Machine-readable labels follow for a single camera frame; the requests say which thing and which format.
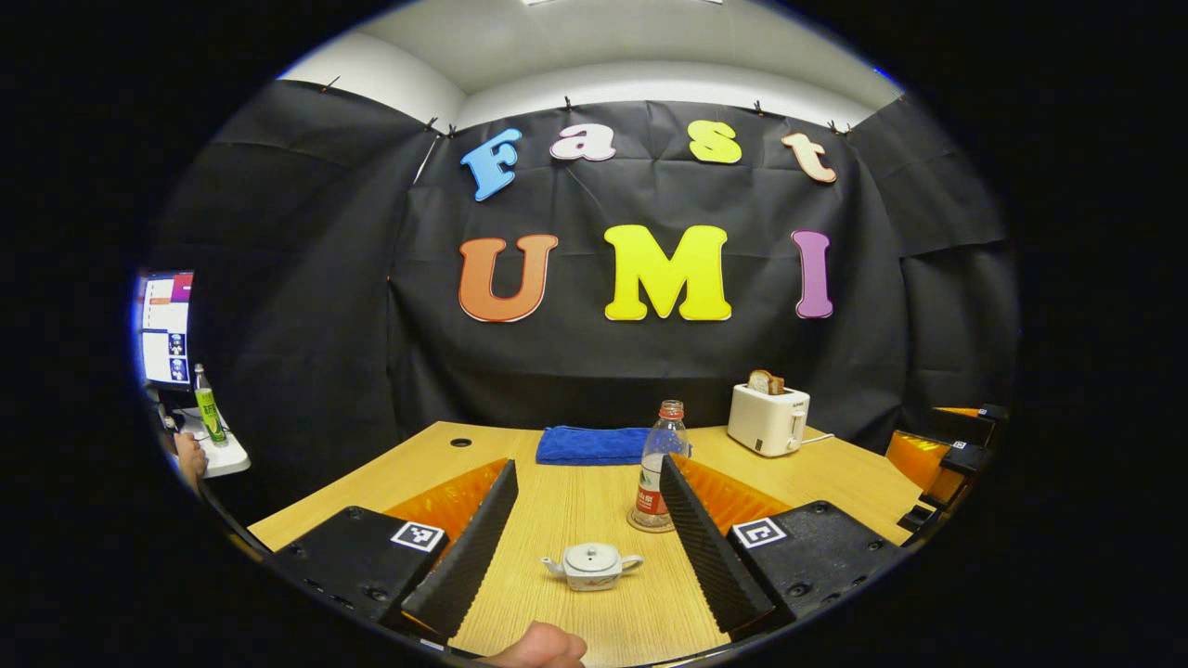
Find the white ceramic teacup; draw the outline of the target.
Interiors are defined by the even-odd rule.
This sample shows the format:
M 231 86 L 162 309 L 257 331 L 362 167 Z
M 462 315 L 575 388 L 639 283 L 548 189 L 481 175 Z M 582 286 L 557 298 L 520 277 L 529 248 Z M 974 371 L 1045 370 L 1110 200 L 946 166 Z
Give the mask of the white ceramic teacup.
M 546 571 L 549 571 L 552 576 L 564 579 L 568 586 L 573 591 L 577 592 L 612 590 L 615 587 L 623 574 L 636 571 L 637 567 L 640 567 L 642 563 L 645 562 L 645 559 L 640 555 L 627 555 L 627 557 L 624 557 L 624 555 L 619 553 L 621 557 L 621 567 L 615 568 L 615 571 L 607 571 L 602 573 L 575 573 L 567 571 L 565 565 L 563 563 L 564 553 L 565 550 L 563 552 L 562 557 L 560 557 L 560 561 L 542 557 L 541 562 L 546 566 Z

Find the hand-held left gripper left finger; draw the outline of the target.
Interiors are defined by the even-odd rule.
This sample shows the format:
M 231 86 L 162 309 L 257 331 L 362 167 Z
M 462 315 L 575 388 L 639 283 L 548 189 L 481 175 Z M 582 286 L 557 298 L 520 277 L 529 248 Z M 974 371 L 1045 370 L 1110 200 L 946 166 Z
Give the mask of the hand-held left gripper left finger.
M 358 619 L 443 642 L 475 600 L 518 497 L 497 459 L 380 513 L 343 508 L 270 566 Z

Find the clear plastic water bottle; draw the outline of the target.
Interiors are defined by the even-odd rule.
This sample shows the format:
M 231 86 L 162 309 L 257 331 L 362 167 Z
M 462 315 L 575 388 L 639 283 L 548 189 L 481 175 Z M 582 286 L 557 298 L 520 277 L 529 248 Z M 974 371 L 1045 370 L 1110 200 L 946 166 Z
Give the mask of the clear plastic water bottle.
M 662 402 L 658 420 L 652 426 L 642 452 L 634 508 L 644 512 L 669 513 L 661 494 L 659 483 L 666 454 L 691 455 L 691 440 L 683 418 L 684 404 L 680 399 Z

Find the computer monitor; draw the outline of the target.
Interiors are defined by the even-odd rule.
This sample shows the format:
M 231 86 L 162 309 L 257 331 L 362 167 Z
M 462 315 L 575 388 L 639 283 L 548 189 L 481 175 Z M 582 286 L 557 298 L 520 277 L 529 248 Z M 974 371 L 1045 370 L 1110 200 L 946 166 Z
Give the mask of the computer monitor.
M 137 373 L 152 386 L 191 384 L 189 308 L 194 271 L 146 272 L 137 279 L 133 342 Z

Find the green drink bottle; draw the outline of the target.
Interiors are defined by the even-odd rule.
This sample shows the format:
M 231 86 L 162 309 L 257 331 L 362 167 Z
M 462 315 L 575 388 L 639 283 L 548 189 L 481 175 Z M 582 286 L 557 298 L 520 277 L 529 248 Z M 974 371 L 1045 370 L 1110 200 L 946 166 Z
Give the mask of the green drink bottle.
M 221 420 L 217 402 L 215 397 L 213 397 L 213 385 L 211 382 L 208 380 L 203 364 L 196 364 L 194 366 L 194 380 L 197 407 L 200 407 L 200 418 L 202 418 L 202 423 L 209 440 L 211 440 L 211 443 L 216 445 L 216 447 L 225 447 L 225 422 Z

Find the white toaster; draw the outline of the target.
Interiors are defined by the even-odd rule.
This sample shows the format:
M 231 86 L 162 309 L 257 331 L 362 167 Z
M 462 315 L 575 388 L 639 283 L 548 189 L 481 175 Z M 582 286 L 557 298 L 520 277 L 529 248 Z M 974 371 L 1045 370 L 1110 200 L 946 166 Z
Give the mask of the white toaster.
M 760 456 L 796 453 L 805 436 L 810 393 L 785 389 L 762 393 L 745 384 L 731 389 L 727 435 Z

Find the blue folded towel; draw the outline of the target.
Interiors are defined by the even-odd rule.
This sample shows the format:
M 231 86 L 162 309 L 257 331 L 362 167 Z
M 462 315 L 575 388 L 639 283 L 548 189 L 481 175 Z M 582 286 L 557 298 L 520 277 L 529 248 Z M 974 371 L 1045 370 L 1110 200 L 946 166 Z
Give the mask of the blue folded towel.
M 546 428 L 537 446 L 536 462 L 551 466 L 639 465 L 650 428 Z

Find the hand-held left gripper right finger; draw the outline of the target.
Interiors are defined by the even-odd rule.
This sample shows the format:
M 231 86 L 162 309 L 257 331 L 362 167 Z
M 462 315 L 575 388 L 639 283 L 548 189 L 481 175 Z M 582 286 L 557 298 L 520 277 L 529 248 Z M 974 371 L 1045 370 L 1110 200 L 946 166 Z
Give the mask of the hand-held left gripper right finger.
M 838 609 L 906 557 L 841 508 L 784 508 L 690 456 L 663 459 L 659 490 L 718 630 L 738 641 Z

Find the black backdrop cloth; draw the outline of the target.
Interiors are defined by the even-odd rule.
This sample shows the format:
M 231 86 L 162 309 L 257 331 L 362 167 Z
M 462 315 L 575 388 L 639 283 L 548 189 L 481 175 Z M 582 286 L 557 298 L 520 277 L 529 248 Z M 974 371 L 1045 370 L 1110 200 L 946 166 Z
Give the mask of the black backdrop cloth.
M 909 100 L 848 136 L 719 105 L 536 111 L 434 136 L 276 82 L 154 223 L 194 271 L 192 359 L 263 519 L 438 421 L 722 424 L 767 368 L 809 424 L 881 452 L 933 407 L 1006 405 L 1015 248 Z

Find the white side table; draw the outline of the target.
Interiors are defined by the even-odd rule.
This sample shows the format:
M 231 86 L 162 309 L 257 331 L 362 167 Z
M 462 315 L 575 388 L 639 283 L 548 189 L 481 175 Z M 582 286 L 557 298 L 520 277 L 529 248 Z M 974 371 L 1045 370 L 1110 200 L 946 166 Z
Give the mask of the white side table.
M 228 426 L 222 424 L 222 431 L 225 431 L 226 436 L 225 443 L 216 443 L 211 437 L 211 433 L 207 431 L 197 407 L 191 407 L 191 409 L 187 410 L 170 410 L 170 415 L 173 418 L 175 426 L 181 431 L 184 431 L 184 434 L 192 434 L 200 447 L 206 452 L 208 456 L 207 478 L 230 475 L 249 470 L 252 464 L 249 452 L 242 447 Z

